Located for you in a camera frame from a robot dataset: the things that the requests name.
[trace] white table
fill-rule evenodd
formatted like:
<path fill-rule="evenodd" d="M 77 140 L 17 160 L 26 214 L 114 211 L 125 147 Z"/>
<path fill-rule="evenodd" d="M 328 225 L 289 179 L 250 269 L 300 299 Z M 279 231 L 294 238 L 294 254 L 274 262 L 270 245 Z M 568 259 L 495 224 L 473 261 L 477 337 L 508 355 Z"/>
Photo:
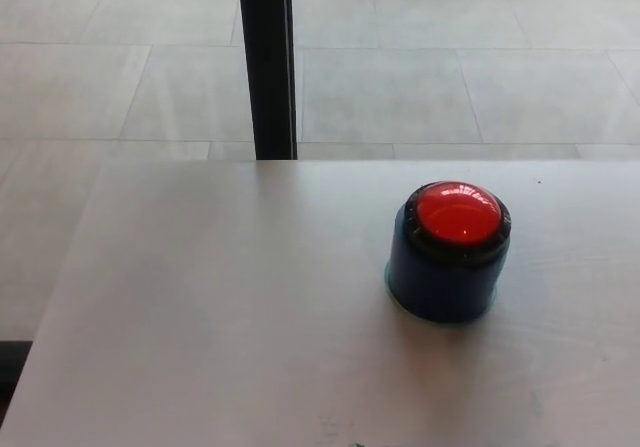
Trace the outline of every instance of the white table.
<path fill-rule="evenodd" d="M 446 178 L 513 217 L 469 328 L 382 278 L 396 210 Z M 0 445 L 638 445 L 639 188 L 635 163 L 109 168 Z"/>

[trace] floor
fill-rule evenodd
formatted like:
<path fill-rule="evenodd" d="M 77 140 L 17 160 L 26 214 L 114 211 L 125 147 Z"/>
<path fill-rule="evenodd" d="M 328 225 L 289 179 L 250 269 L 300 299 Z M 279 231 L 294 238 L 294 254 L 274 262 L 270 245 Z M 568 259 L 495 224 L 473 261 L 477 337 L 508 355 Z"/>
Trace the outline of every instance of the floor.
<path fill-rule="evenodd" d="M 294 0 L 303 159 L 638 159 L 640 0 Z M 101 165 L 250 159 L 238 0 L 0 0 L 0 340 Z"/>

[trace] black pole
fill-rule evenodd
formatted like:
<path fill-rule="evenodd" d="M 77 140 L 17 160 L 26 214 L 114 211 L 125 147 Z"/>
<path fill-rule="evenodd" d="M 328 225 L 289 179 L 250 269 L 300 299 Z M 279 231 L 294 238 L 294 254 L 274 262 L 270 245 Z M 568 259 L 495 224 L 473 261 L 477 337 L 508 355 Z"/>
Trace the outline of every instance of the black pole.
<path fill-rule="evenodd" d="M 297 159 L 291 0 L 240 0 L 258 160 Z"/>

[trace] button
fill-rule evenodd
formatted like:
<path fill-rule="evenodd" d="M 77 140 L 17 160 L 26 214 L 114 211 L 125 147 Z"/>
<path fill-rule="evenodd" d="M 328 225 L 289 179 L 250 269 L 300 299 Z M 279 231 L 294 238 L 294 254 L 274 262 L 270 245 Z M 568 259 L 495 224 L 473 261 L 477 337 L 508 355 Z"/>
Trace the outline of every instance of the button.
<path fill-rule="evenodd" d="M 438 182 L 417 201 L 418 219 L 433 235 L 461 244 L 480 242 L 500 225 L 502 211 L 493 195 L 464 182 Z"/>

